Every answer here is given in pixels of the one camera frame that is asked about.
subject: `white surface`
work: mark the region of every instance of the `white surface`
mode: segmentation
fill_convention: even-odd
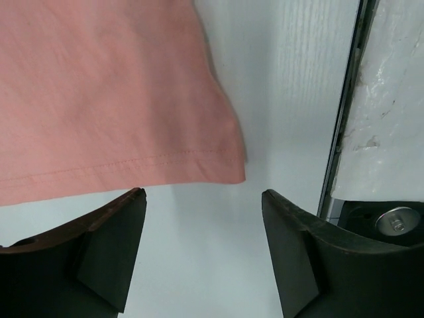
[[[274,188],[317,212],[358,2],[196,5],[242,125],[248,181],[147,189],[123,317],[280,318],[261,192]],[[2,208],[0,241],[8,245],[55,227],[120,193]]]
[[[424,1],[380,0],[333,197],[424,201]]]

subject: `seam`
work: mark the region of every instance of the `seam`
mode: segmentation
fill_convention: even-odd
[[[58,171],[53,171],[53,172],[45,172],[45,173],[42,173],[42,174],[33,174],[33,175],[30,175],[30,176],[25,176],[25,177],[0,179],[0,182],[7,182],[7,181],[13,181],[13,180],[24,180],[24,179],[30,179],[30,178],[39,177],[39,176],[52,176],[54,174],[61,174],[63,172],[72,172],[72,171],[86,170],[86,169],[93,169],[93,168],[105,168],[105,167],[110,167],[110,166],[116,166],[117,164],[126,164],[126,163],[130,163],[130,162],[137,162],[137,161],[147,160],[147,159],[177,156],[177,155],[180,155],[180,154],[198,154],[198,153],[220,154],[220,153],[225,153],[225,152],[230,152],[230,151],[232,151],[232,150],[187,150],[187,151],[175,152],[175,153],[171,153],[171,154],[161,154],[159,156],[149,156],[149,157],[143,157],[143,158],[138,158],[138,159],[123,160],[123,161],[113,162],[113,163],[110,163],[110,164],[100,164],[100,165],[97,165],[97,166],[58,170]]]
[[[60,178],[60,179],[55,179],[55,180],[35,181],[35,182],[31,182],[29,184],[10,185],[10,186],[7,186],[7,187],[0,187],[0,190],[12,189],[12,188],[17,188],[17,187],[28,187],[28,186],[33,186],[35,184],[48,184],[48,183],[52,183],[52,182],[59,182],[59,181],[62,181],[62,180],[74,180],[74,179],[78,179],[78,178],[85,178],[85,177],[88,177],[88,176],[102,176],[102,175],[105,175],[105,174],[114,174],[116,172],[120,172],[120,171],[123,171],[123,170],[133,170],[133,169],[137,169],[137,168],[145,168],[144,171],[146,171],[146,170],[152,170],[152,169],[156,168],[157,166],[168,166],[170,164],[186,164],[188,162],[198,162],[198,161],[202,161],[202,162],[236,162],[236,161],[239,161],[239,160],[240,160],[240,157],[234,157],[232,159],[225,159],[225,160],[206,160],[205,159],[205,160],[171,161],[171,162],[163,162],[163,163],[160,163],[160,164],[150,164],[150,165],[149,164],[144,164],[144,165],[141,164],[141,165],[136,165],[136,166],[122,167],[122,168],[119,168],[119,169],[116,169],[116,170],[113,170],[113,171],[94,172],[94,173],[90,173],[90,174],[81,174],[79,176],[68,176],[67,178]]]

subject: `stitching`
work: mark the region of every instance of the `stitching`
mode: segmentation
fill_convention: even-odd
[[[30,184],[21,184],[21,185],[10,185],[7,187],[0,187],[0,190],[5,190],[5,189],[12,189],[12,188],[16,188],[16,187],[28,187],[28,186],[33,186],[36,184],[47,184],[47,183],[52,183],[52,182],[59,182],[62,180],[74,180],[74,179],[78,179],[78,178],[84,178],[84,177],[88,177],[88,176],[102,176],[104,174],[114,174],[115,172],[119,172],[119,171],[123,171],[123,170],[133,170],[133,169],[137,169],[137,168],[143,168],[143,167],[148,167],[147,169],[144,170],[151,170],[154,169],[157,166],[167,166],[170,164],[185,164],[187,162],[192,162],[192,161],[202,161],[202,162],[235,162],[235,161],[239,161],[240,157],[234,157],[232,159],[227,159],[227,160],[185,160],[185,161],[172,161],[172,162],[164,162],[161,164],[145,164],[145,165],[137,165],[137,166],[131,166],[131,167],[124,167],[124,168],[119,168],[113,171],[104,171],[104,172],[96,172],[96,173],[90,173],[90,174],[82,174],[80,176],[72,176],[72,177],[68,177],[68,178],[60,178],[60,179],[55,179],[55,180],[46,180],[46,181],[39,181],[39,182],[31,182]]]
[[[202,154],[205,154],[205,153],[220,154],[220,153],[225,153],[225,152],[229,152],[229,151],[230,150],[186,150],[186,151],[182,151],[182,152],[175,152],[175,153],[172,153],[172,154],[161,154],[159,156],[149,156],[149,157],[143,157],[143,158],[139,158],[139,159],[123,160],[123,161],[118,161],[118,162],[114,162],[114,163],[111,163],[111,164],[100,164],[98,166],[90,166],[90,167],[84,167],[84,168],[73,168],[73,169],[66,169],[66,170],[58,170],[58,171],[53,171],[53,172],[45,172],[45,173],[42,173],[42,174],[33,174],[33,175],[30,175],[30,176],[25,176],[25,177],[1,179],[0,182],[7,182],[7,181],[12,181],[12,180],[24,180],[24,179],[30,179],[30,178],[39,177],[39,176],[53,176],[54,174],[61,174],[63,172],[71,172],[71,171],[78,171],[78,170],[85,170],[85,169],[106,168],[106,167],[110,167],[110,166],[116,166],[117,164],[126,164],[126,163],[130,163],[130,162],[137,162],[137,161],[140,161],[140,160],[170,157],[170,156],[175,156],[175,155],[179,155],[179,154],[197,154],[197,153],[202,153]]]

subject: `pink cloth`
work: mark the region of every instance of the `pink cloth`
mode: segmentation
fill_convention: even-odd
[[[0,1],[0,205],[243,181],[191,0]]]

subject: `round metal disc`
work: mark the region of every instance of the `round metal disc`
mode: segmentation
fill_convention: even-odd
[[[421,221],[420,214],[409,207],[396,207],[376,221],[377,230],[389,237],[397,237],[411,232]]]

